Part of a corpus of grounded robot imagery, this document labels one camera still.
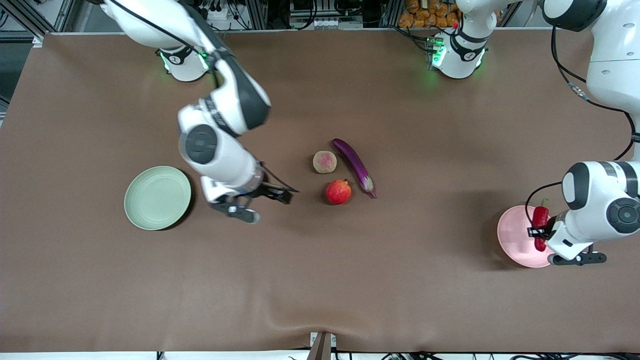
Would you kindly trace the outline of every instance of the green led light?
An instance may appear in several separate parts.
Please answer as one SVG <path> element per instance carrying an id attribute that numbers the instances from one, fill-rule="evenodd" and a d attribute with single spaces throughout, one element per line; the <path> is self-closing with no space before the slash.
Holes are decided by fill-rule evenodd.
<path id="1" fill-rule="evenodd" d="M 169 64 L 167 64 L 167 63 L 166 63 L 166 61 L 167 61 L 167 60 L 166 60 L 166 58 L 164 57 L 164 54 L 163 54 L 163 53 L 160 53 L 160 58 L 162 59 L 162 62 L 164 63 L 164 68 L 165 68 L 167 71 L 170 71 L 170 70 L 169 70 Z"/>
<path id="2" fill-rule="evenodd" d="M 442 65 L 442 60 L 444 56 L 447 54 L 447 47 L 444 45 L 440 45 L 437 53 L 433 57 L 433 66 L 439 67 Z"/>
<path id="3" fill-rule="evenodd" d="M 209 70 L 209 64 L 207 64 L 207 62 L 204 60 L 205 57 L 207 57 L 206 54 L 202 54 L 199 56 L 200 61 L 202 62 L 202 65 L 204 66 L 205 70 Z"/>
<path id="4" fill-rule="evenodd" d="M 482 55 L 484 55 L 484 49 L 480 52 L 480 55 L 478 55 L 478 62 L 476 63 L 476 67 L 482 64 Z"/>

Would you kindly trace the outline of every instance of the red chili pepper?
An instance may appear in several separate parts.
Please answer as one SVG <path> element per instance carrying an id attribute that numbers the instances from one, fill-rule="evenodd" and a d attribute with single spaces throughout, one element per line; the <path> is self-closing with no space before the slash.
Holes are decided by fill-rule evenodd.
<path id="1" fill-rule="evenodd" d="M 533 210 L 532 222 L 534 229 L 542 229 L 547 225 L 547 222 L 549 221 L 549 209 L 545 208 L 542 205 Z M 547 249 L 547 246 L 545 245 L 545 239 L 540 236 L 535 237 L 533 245 L 536 247 L 536 250 L 540 252 L 543 252 Z"/>

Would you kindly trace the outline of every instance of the purple eggplant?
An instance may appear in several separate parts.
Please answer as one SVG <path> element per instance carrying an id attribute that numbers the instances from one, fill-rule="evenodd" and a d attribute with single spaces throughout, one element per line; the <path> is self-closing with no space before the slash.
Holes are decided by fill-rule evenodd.
<path id="1" fill-rule="evenodd" d="M 349 161 L 362 189 L 373 199 L 377 199 L 376 190 L 373 187 L 373 180 L 371 179 L 371 176 L 369 176 L 367 169 L 364 167 L 364 164 L 362 163 L 362 160 L 360 160 L 356 151 L 353 150 L 353 148 L 344 140 L 333 139 L 331 143 L 333 144 L 333 147 Z"/>

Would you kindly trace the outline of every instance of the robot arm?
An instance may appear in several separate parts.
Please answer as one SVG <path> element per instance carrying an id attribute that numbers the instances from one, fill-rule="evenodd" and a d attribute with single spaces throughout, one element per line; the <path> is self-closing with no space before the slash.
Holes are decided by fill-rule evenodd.
<path id="1" fill-rule="evenodd" d="M 518 0 L 457 0 L 462 19 L 452 32 L 437 34 L 442 39 L 433 66 L 454 79 L 463 79 L 480 66 L 487 40 L 497 24 L 495 10 Z"/>
<path id="2" fill-rule="evenodd" d="M 587 88 L 600 102 L 640 115 L 640 0 L 545 0 L 543 16 L 560 28 L 591 26 L 593 52 Z M 565 174 L 563 196 L 569 210 L 553 218 L 547 245 L 571 260 L 596 241 L 624 238 L 640 229 L 637 147 L 632 161 L 587 161 Z"/>
<path id="3" fill-rule="evenodd" d="M 288 204 L 287 189 L 265 183 L 260 162 L 236 140 L 266 121 L 269 98 L 202 16 L 176 0 L 93 1 L 134 41 L 160 48 L 174 65 L 180 65 L 173 67 L 174 77 L 199 77 L 209 67 L 223 76 L 224 84 L 178 114 L 180 153 L 202 174 L 202 190 L 211 207 L 255 223 L 259 215 L 238 204 L 239 197 L 266 195 Z M 189 57 L 198 60 L 189 62 Z"/>
<path id="4" fill-rule="evenodd" d="M 640 229 L 638 161 L 587 161 L 564 175 L 569 210 L 551 219 L 547 246 L 571 260 L 596 241 L 624 238 Z"/>

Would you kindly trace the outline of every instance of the red pomegranate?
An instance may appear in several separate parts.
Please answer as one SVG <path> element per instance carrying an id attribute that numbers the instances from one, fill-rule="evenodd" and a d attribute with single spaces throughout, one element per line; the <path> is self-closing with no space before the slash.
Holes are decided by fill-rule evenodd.
<path id="1" fill-rule="evenodd" d="M 349 181 L 334 180 L 326 188 L 326 198 L 333 205 L 344 204 L 351 197 L 351 187 Z"/>

